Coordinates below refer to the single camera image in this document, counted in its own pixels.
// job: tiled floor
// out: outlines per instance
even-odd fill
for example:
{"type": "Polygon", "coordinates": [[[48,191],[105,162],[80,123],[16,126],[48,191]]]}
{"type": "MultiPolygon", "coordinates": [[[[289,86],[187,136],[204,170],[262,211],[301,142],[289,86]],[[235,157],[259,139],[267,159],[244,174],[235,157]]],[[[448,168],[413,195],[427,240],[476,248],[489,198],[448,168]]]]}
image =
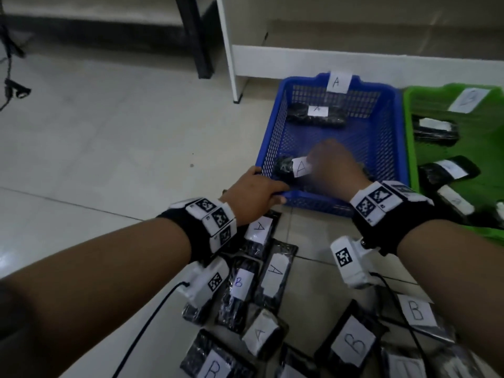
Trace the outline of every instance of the tiled floor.
{"type": "MultiPolygon", "coordinates": [[[[0,113],[0,277],[86,239],[148,219],[175,201],[218,196],[255,162],[278,87],[251,80],[233,103],[223,50],[198,80],[192,58],[33,43],[13,79],[33,88],[0,113]]],[[[0,74],[6,63],[0,64],[0,74]]],[[[280,310],[287,341],[312,353],[353,296],[329,244],[357,236],[347,219],[282,207],[275,237],[299,246],[280,310]]],[[[394,256],[372,256],[393,288],[425,296],[394,256]]],[[[168,284],[66,378],[110,377],[168,284]]],[[[198,328],[174,295],[122,377],[182,377],[198,328]]],[[[266,367],[271,376],[275,362],[266,367]]],[[[372,367],[366,373],[374,376],[372,367]]]]}

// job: person's left hand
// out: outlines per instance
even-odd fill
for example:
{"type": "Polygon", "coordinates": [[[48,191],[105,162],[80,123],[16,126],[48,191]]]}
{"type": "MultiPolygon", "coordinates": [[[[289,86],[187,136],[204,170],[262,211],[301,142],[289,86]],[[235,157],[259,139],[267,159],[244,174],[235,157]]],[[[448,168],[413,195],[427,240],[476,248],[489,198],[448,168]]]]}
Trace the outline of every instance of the person's left hand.
{"type": "Polygon", "coordinates": [[[288,191],[289,186],[282,181],[256,175],[257,172],[261,172],[261,167],[250,167],[219,199],[229,204],[237,226],[250,224],[274,205],[287,202],[285,197],[274,193],[288,191]]]}

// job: person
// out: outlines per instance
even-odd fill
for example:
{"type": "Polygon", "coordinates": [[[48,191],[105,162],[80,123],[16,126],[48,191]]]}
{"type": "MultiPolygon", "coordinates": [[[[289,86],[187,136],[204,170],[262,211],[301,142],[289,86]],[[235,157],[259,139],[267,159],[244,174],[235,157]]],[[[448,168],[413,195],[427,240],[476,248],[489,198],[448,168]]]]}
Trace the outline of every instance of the person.
{"type": "MultiPolygon", "coordinates": [[[[371,182],[335,140],[315,146],[312,176],[349,202],[371,182]]],[[[288,185],[251,167],[221,197],[237,225],[257,220],[288,185]]],[[[75,245],[0,281],[2,376],[56,377],[145,305],[196,250],[184,229],[165,217],[75,245]]],[[[504,252],[445,220],[404,234],[397,256],[462,335],[496,371],[504,372],[504,252]]]]}

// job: blurry hand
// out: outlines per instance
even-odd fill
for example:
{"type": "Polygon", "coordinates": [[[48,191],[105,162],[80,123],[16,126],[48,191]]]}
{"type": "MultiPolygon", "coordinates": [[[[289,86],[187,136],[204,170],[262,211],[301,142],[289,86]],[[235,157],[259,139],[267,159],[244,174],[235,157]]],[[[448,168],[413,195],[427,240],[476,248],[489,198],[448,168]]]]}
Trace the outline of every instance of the blurry hand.
{"type": "Polygon", "coordinates": [[[318,143],[307,159],[312,178],[327,193],[349,202],[358,190],[371,184],[350,151],[334,139],[318,143]]]}
{"type": "Polygon", "coordinates": [[[238,226],[250,224],[274,205],[287,202],[285,197],[273,194],[288,191],[289,186],[284,182],[256,175],[257,172],[261,172],[261,167],[250,167],[219,199],[229,204],[238,226]]]}

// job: white camera device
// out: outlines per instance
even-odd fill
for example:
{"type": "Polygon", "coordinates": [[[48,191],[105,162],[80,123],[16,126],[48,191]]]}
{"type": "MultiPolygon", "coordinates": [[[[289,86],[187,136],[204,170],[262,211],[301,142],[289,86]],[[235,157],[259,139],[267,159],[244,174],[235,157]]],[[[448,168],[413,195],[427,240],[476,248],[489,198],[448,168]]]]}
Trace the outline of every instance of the white camera device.
{"type": "Polygon", "coordinates": [[[227,279],[229,267],[221,257],[216,257],[206,268],[196,262],[192,263],[191,266],[192,269],[189,270],[184,279],[190,285],[188,287],[179,286],[177,290],[187,297],[189,304],[195,308],[201,308],[227,279]]]}
{"type": "Polygon", "coordinates": [[[366,255],[376,249],[366,249],[361,244],[362,239],[353,240],[350,236],[341,236],[331,244],[336,265],[340,270],[345,284],[353,289],[363,289],[369,285],[376,285],[377,280],[369,272],[374,267],[366,255]]]}

